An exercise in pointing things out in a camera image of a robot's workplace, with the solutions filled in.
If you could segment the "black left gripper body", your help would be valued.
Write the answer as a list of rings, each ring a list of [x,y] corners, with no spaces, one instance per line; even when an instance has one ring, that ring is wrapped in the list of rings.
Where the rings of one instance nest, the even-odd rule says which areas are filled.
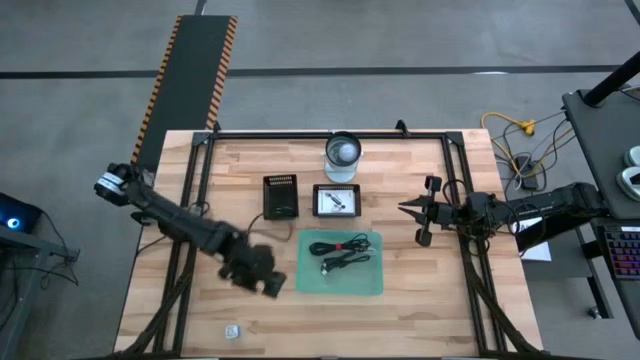
[[[222,266],[218,277],[252,293],[277,298],[287,276],[275,270],[275,257],[270,245],[251,245],[247,237],[225,240],[218,248]]]

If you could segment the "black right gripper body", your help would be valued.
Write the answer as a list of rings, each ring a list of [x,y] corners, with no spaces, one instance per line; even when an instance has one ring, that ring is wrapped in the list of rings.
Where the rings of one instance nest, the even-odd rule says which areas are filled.
[[[452,203],[453,196],[448,196],[446,189],[453,190],[457,185],[461,184],[466,190],[466,184],[462,180],[450,180],[442,184],[442,178],[428,175],[425,178],[425,188],[427,189],[427,207],[421,212],[426,215],[426,224],[416,231],[415,241],[420,246],[430,246],[432,243],[432,233],[429,231],[431,224],[441,226],[442,230],[456,231],[465,233],[468,231],[468,225],[465,224],[461,217],[461,206]]]

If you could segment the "black mesh bin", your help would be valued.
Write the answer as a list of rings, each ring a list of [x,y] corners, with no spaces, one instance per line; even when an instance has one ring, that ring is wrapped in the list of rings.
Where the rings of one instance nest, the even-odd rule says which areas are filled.
[[[295,174],[263,177],[263,216],[266,220],[289,220],[299,216]]]

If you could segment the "black square plastic bin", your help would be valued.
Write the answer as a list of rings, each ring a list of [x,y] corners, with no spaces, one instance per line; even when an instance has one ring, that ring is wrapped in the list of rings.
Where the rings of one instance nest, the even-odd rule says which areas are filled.
[[[352,190],[355,195],[355,213],[353,215],[347,214],[319,214],[318,213],[318,191],[319,190]],[[358,184],[315,184],[313,186],[313,215],[315,217],[327,217],[327,218],[350,218],[361,216],[361,196],[360,186]]]

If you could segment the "green translucent tray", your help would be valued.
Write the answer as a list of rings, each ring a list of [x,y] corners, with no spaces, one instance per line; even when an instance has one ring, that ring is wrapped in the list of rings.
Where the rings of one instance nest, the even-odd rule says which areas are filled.
[[[376,232],[299,233],[297,292],[375,296],[383,292],[383,239]]]

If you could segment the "black power adapter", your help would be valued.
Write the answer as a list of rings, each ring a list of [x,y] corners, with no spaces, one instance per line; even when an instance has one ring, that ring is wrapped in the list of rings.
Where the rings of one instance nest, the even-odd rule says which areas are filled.
[[[524,190],[537,190],[538,180],[535,174],[535,162],[531,160],[530,155],[519,155],[515,158],[517,169],[519,170],[520,187]]]

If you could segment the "dark grey desk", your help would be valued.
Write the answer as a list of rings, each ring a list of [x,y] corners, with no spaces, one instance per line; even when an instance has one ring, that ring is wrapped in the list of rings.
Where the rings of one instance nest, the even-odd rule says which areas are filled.
[[[638,74],[640,51],[594,88],[562,96],[565,116],[609,209],[608,216],[598,218],[640,220],[640,202],[627,197],[616,182],[616,175],[628,168],[625,153],[640,145],[640,98],[625,85]]]

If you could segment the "keyboard with red backlight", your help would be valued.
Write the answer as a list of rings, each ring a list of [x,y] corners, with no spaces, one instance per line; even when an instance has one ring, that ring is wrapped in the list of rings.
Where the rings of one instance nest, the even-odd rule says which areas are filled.
[[[604,239],[615,278],[640,281],[640,226],[607,226]]]

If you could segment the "grey metal stand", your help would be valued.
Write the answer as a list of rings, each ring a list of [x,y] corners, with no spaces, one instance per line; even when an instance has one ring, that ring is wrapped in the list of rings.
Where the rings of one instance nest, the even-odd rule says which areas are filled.
[[[31,261],[25,270],[8,269],[14,281],[8,285],[8,313],[0,319],[0,360],[14,360],[19,340],[39,292],[40,280],[37,272],[45,271],[44,265],[50,256],[74,259],[79,251],[67,250],[62,245],[3,226],[0,226],[0,245],[15,250],[15,256],[18,256],[18,250],[22,251],[30,256]]]

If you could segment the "black yellow-striped floor mat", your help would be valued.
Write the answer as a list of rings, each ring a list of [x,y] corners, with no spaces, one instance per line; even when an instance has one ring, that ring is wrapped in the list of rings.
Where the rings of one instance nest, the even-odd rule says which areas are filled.
[[[155,172],[169,130],[219,127],[237,25],[235,16],[176,19],[131,155],[133,165]]]

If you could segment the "black desk with keyboard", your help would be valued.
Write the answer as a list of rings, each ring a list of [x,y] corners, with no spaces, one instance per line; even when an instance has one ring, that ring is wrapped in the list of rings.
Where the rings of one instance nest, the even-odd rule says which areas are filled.
[[[596,237],[599,253],[604,258],[612,281],[621,299],[625,313],[629,319],[635,337],[640,341],[640,281],[616,279],[606,254],[604,228],[607,226],[640,226],[640,220],[616,220],[612,218],[596,218],[591,222]]]

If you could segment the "blue-lit black device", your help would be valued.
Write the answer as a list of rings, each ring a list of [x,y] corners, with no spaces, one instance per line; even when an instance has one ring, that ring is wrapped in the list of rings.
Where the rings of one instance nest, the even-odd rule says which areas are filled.
[[[42,210],[0,192],[0,225],[9,230],[31,233]]]

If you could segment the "black aluminium table frame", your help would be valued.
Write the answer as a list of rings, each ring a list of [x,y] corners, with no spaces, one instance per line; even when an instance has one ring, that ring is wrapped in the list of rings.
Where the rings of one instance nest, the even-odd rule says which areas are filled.
[[[323,131],[258,133],[222,131],[214,143],[208,180],[210,216],[239,227],[273,247],[287,275],[270,299],[231,286],[218,263],[198,255],[183,326],[170,322],[164,348],[183,338],[185,357],[440,357],[478,352],[461,249],[452,232],[433,229],[431,246],[414,240],[414,220],[398,204],[425,190],[427,175],[455,176],[476,191],[499,194],[501,181],[488,133],[471,130],[374,130],[361,137],[363,157],[355,177],[362,214],[319,219],[313,186],[325,181]],[[263,177],[295,174],[299,216],[266,220]],[[297,292],[298,238],[302,230],[376,232],[383,239],[384,288],[380,295]],[[237,339],[225,327],[241,328]]]

